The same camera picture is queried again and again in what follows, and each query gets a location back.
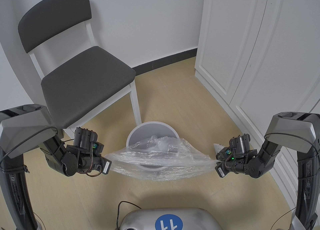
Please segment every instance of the white wall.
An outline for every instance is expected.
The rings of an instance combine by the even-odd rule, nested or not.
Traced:
[[[24,104],[33,102],[14,74],[0,44],[0,111]]]
[[[40,85],[41,79],[30,57],[23,50],[17,27],[18,20],[13,10],[12,0],[0,0],[0,43],[3,51],[30,98],[34,103],[45,105]],[[10,87],[10,82],[3,82],[5,82],[5,79],[2,80],[0,86],[7,85],[7,87]]]
[[[41,0],[13,0],[18,20]],[[90,0],[99,46],[134,67],[198,46],[203,0]],[[36,51],[45,74],[88,48],[84,25]]]

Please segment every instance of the wooden floor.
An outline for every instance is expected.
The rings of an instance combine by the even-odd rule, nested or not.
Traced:
[[[217,101],[195,78],[195,58],[184,60],[136,77],[142,121],[171,125],[180,137],[215,159],[214,143],[229,144],[240,130]],[[102,155],[126,145],[135,127],[129,95],[88,122],[85,128],[98,133],[105,145]],[[259,179],[216,172],[166,182],[142,181],[110,172],[97,178],[76,174],[65,177],[46,164],[35,149],[25,154],[30,170],[27,184],[34,212],[47,230],[114,230],[121,200],[142,208],[199,207],[208,210],[224,230],[269,230],[289,210],[269,173]],[[123,204],[120,220],[135,208]],[[15,230],[2,194],[0,227]],[[291,213],[274,229],[289,228]]]

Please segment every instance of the dark gray chair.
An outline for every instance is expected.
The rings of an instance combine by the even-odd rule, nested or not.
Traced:
[[[71,138],[74,138],[76,127],[127,93],[130,93],[136,124],[141,124],[134,82],[136,72],[96,46],[91,17],[89,0],[42,0],[22,17],[18,25],[22,45],[42,79],[48,110],[57,127],[64,129]],[[45,76],[34,48],[83,21],[92,47]]]

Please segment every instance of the chair seat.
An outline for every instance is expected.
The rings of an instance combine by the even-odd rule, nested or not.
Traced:
[[[130,84],[136,72],[98,46],[68,60],[42,79],[48,110],[65,129]]]

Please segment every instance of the chair leg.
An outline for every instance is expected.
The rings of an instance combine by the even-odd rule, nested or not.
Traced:
[[[134,81],[132,83],[130,83],[130,88],[131,88],[130,98],[131,98],[134,119],[135,119],[136,124],[138,126],[139,124],[142,124],[142,121],[141,121],[141,115],[140,115],[140,109],[139,109],[139,103],[138,103],[136,83]]]
[[[66,128],[66,129],[63,129],[66,134],[71,138],[71,139],[74,139],[75,138],[75,133],[71,130],[70,127]]]

